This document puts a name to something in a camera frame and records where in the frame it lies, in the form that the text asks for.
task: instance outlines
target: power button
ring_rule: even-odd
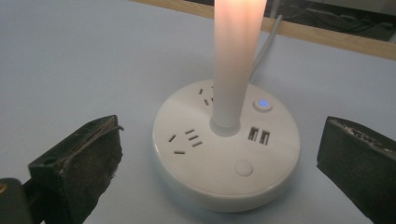
[[[259,98],[257,100],[254,101],[253,103],[253,107],[259,111],[259,112],[268,112],[272,109],[272,104],[264,99],[264,98]]]

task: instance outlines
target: white power strip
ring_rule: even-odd
[[[288,109],[247,87],[238,134],[210,127],[213,81],[190,84],[162,105],[153,127],[158,169],[176,192],[219,212],[240,212],[272,201],[287,186],[300,154]]]

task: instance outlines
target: white lamp pole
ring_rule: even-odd
[[[215,78],[212,131],[239,131],[242,106],[266,0],[215,1]]]

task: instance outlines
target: gray table surface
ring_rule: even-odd
[[[165,186],[152,165],[154,118],[174,91],[212,78],[213,45],[212,20],[126,0],[0,0],[0,176],[25,182],[30,161],[116,114],[124,155],[85,223],[371,223],[316,157],[328,116],[396,139],[396,62],[285,36],[253,83],[284,103],[300,131],[287,192],[222,214]]]

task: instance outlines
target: lamp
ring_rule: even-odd
[[[240,212],[272,201],[300,154],[288,109],[248,83],[266,1],[215,1],[215,77],[171,95],[153,126],[156,165],[204,208]]]

